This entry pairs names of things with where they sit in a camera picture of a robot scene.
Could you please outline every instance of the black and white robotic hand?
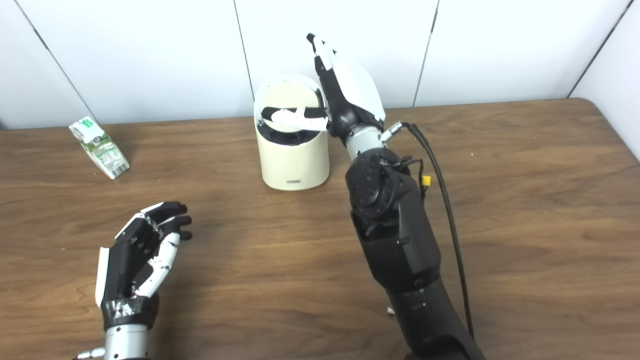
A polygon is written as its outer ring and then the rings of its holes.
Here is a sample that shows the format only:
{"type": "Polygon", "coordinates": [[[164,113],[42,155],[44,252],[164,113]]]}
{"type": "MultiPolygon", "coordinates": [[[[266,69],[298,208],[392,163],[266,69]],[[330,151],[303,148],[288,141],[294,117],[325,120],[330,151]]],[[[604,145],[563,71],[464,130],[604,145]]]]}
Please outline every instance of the black and white robotic hand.
{"type": "Polygon", "coordinates": [[[328,109],[267,108],[265,119],[301,129],[327,130],[346,146],[352,164],[346,174],[351,219],[373,277],[386,289],[411,353],[407,359],[484,360],[472,332],[464,271],[444,179],[431,147],[414,124],[384,130],[385,111],[370,75],[343,59],[313,34],[307,36],[328,109]],[[440,250],[424,209],[426,183],[386,142],[407,128],[425,148],[436,170],[459,260],[467,330],[440,278],[440,250]]]}
{"type": "Polygon", "coordinates": [[[160,202],[140,210],[115,236],[110,248],[100,248],[95,303],[102,310],[104,347],[81,352],[74,360],[148,359],[147,331],[158,314],[162,285],[180,241],[191,239],[182,227],[191,223],[187,207],[160,202]]]}

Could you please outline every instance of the robot finger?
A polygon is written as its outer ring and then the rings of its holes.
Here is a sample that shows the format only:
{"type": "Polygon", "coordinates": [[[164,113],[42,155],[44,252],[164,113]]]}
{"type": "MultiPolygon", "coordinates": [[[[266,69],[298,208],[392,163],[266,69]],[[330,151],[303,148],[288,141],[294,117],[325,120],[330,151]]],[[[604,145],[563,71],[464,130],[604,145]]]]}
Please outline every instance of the robot finger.
{"type": "Polygon", "coordinates": [[[116,242],[146,243],[154,230],[144,216],[135,215],[116,235],[116,242]]]}
{"type": "Polygon", "coordinates": [[[187,213],[187,206],[179,201],[159,202],[140,210],[141,213],[149,217],[155,223],[160,224],[167,219],[187,213]]]}
{"type": "Polygon", "coordinates": [[[193,238],[193,234],[191,234],[191,231],[180,231],[181,241],[191,240],[192,238],[193,238]]]}
{"type": "Polygon", "coordinates": [[[160,229],[164,232],[165,236],[172,233],[179,233],[182,226],[187,226],[191,223],[191,217],[184,215],[181,217],[172,217],[165,220],[159,225],[160,229]]]}
{"type": "Polygon", "coordinates": [[[173,266],[173,260],[178,253],[180,243],[179,233],[170,233],[160,243],[158,253],[149,259],[148,263],[152,268],[151,274],[135,289],[137,296],[151,297],[163,283],[173,266]]]}

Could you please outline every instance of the metal cylinder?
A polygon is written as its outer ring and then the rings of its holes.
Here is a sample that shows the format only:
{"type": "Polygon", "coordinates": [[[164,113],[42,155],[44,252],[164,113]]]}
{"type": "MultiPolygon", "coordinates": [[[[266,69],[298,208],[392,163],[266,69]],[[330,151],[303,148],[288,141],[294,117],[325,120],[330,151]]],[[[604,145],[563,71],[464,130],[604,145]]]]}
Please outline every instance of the metal cylinder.
{"type": "Polygon", "coordinates": [[[147,357],[147,326],[121,325],[107,330],[105,360],[143,359],[147,357]]]}
{"type": "Polygon", "coordinates": [[[385,144],[380,140],[380,134],[380,130],[374,126],[356,127],[352,131],[352,135],[347,138],[347,150],[351,161],[362,152],[385,147],[385,144]]]}

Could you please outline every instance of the cable connector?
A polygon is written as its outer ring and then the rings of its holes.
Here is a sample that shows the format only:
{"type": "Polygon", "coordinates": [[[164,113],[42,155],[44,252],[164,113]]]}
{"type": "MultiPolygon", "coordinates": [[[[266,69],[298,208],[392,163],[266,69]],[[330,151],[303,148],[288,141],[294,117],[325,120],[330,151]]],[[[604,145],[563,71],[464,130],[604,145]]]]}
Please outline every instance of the cable connector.
{"type": "Polygon", "coordinates": [[[402,123],[396,122],[390,128],[388,128],[384,133],[380,134],[380,141],[385,143],[389,141],[395,134],[398,134],[400,130],[402,130],[402,123]]]}

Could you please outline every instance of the black cable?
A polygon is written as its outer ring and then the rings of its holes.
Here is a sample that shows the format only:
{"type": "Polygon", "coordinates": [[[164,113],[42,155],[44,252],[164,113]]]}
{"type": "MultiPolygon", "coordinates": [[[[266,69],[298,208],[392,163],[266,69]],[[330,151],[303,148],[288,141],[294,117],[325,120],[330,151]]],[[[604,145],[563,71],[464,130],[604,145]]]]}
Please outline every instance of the black cable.
{"type": "Polygon", "coordinates": [[[460,241],[458,240],[458,231],[456,230],[456,222],[453,219],[453,210],[451,209],[451,202],[449,200],[449,193],[447,193],[447,187],[444,184],[444,178],[442,177],[442,171],[440,170],[440,166],[438,166],[438,161],[436,160],[435,155],[433,154],[433,150],[431,150],[431,146],[429,146],[429,142],[424,137],[420,129],[415,124],[410,124],[408,122],[403,122],[402,125],[409,130],[409,132],[418,140],[420,145],[424,148],[431,160],[431,164],[433,165],[433,170],[436,173],[438,178],[438,184],[440,185],[440,191],[442,192],[442,198],[444,200],[444,206],[447,210],[447,217],[449,218],[449,227],[451,228],[451,238],[453,239],[453,248],[456,253],[456,261],[458,262],[458,272],[460,273],[460,286],[462,287],[462,299],[465,305],[465,315],[467,317],[467,328],[471,337],[474,337],[474,324],[471,319],[471,307],[469,306],[469,294],[467,291],[467,276],[465,275],[465,267],[462,263],[462,252],[460,250],[460,241]]]}

